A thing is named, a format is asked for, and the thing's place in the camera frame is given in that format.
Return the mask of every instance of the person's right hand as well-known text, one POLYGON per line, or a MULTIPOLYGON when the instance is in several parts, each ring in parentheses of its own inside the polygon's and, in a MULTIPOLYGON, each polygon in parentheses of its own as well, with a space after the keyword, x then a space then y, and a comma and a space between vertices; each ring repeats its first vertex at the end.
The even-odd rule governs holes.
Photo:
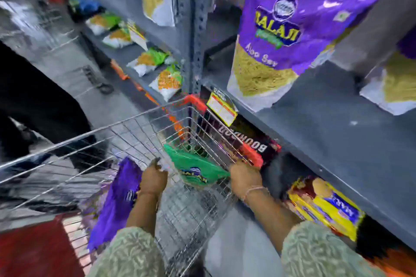
POLYGON ((153 159, 146 170, 143 171, 140 182, 140 192, 151 193, 158 197, 168 183, 168 171, 162 171, 158 165, 160 158, 153 159))
POLYGON ((263 186, 260 170, 238 160, 229 168, 231 174, 231 190, 239 199, 243 199, 247 191, 257 186, 263 186))

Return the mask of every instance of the person in black pants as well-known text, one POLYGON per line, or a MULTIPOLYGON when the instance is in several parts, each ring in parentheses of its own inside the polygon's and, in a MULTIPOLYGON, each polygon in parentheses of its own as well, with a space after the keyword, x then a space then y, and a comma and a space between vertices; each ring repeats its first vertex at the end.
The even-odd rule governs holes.
MULTIPOLYGON (((0 71, 0 164, 29 154, 27 141, 10 117, 52 143, 60 143, 91 131, 80 105, 68 92, 4 43, 0 43, 0 53, 3 59, 0 71)), ((96 137, 89 135, 54 150, 53 154, 63 156, 94 143, 96 137)), ((87 173, 107 169, 109 164, 101 162, 104 157, 105 150, 97 146, 70 155, 72 164, 80 172, 94 166, 87 173)), ((6 170, 0 167, 0 181, 28 167, 30 164, 27 162, 6 170)), ((7 197, 7 191, 0 189, 0 196, 7 197)))

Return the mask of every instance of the light green patterned sleeve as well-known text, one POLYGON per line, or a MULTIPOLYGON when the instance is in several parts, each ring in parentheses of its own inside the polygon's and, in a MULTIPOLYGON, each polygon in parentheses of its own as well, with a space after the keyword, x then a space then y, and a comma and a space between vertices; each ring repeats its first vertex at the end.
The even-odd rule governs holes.
POLYGON ((329 228, 311 221, 289 232, 281 259, 287 277, 386 277, 329 228))
POLYGON ((161 277, 164 264, 154 237, 138 227, 117 232, 87 277, 161 277))

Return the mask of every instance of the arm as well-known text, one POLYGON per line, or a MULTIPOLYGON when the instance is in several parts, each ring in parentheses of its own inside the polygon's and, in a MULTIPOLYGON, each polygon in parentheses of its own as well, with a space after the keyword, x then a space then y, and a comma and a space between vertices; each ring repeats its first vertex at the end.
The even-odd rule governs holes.
POLYGON ((130 215, 126 227, 140 227, 144 231, 155 235, 156 210, 160 194, 168 182, 168 172, 161 171, 157 165, 158 159, 154 159, 144 170, 140 182, 140 191, 137 201, 130 215))
POLYGON ((275 201, 266 189, 251 190, 263 184, 258 169, 238 161, 229 170, 232 191, 251 208, 276 251, 280 253, 284 239, 301 220, 275 201))

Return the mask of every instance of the shelf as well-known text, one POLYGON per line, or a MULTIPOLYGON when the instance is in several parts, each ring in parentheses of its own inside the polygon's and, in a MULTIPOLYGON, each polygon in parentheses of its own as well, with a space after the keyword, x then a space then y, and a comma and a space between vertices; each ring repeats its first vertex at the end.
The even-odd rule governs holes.
MULTIPOLYGON (((166 68, 165 66, 160 66, 156 70, 144 75, 143 77, 139 77, 138 73, 134 69, 126 67, 126 65, 133 59, 138 58, 138 56, 140 56, 140 54, 144 51, 141 46, 132 44, 121 49, 114 49, 101 42, 101 40, 108 33, 102 34, 100 36, 95 36, 85 25, 81 25, 80 30, 82 34, 84 34, 91 41, 91 43, 93 43, 108 58, 114 59, 122 68, 124 73, 128 75, 133 81, 141 85, 141 87, 146 90, 158 102, 159 105, 165 105, 167 103, 159 92, 156 92, 149 87, 150 83, 156 79, 158 74, 164 68, 166 68)), ((170 101, 177 100, 178 98, 180 98, 180 92, 173 96, 170 101)))
POLYGON ((145 37, 163 50, 169 50, 180 61, 179 33, 176 27, 158 26, 143 14, 141 0, 97 0, 111 12, 124 20, 133 20, 144 32, 145 37))
MULTIPOLYGON (((233 49, 206 68, 203 85, 226 90, 233 49)), ((325 62, 272 108, 239 113, 416 250, 416 109, 392 116, 361 97, 353 77, 325 62)))

